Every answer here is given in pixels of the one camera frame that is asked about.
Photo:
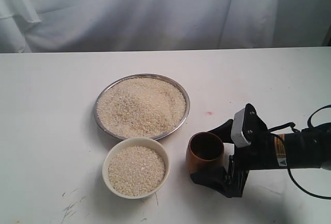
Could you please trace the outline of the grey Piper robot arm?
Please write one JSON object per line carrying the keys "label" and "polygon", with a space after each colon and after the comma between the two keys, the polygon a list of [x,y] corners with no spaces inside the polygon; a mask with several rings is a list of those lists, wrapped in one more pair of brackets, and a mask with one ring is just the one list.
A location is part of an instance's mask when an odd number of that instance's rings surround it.
{"label": "grey Piper robot arm", "polygon": [[227,198],[243,195],[252,170],[310,169],[330,166],[330,123],[301,131],[294,123],[268,129],[261,121],[249,121],[240,135],[243,147],[231,137],[237,125],[228,120],[209,132],[191,137],[186,162],[191,180]]}

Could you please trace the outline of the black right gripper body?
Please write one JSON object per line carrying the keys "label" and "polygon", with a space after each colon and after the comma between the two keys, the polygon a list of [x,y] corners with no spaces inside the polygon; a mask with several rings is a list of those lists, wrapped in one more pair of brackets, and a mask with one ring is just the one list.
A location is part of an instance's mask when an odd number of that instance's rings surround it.
{"label": "black right gripper body", "polygon": [[241,198],[251,170],[272,169],[276,164],[268,156],[273,152],[270,148],[270,132],[262,129],[252,135],[250,146],[234,148],[234,154],[229,156],[228,172],[225,176],[227,198]]}

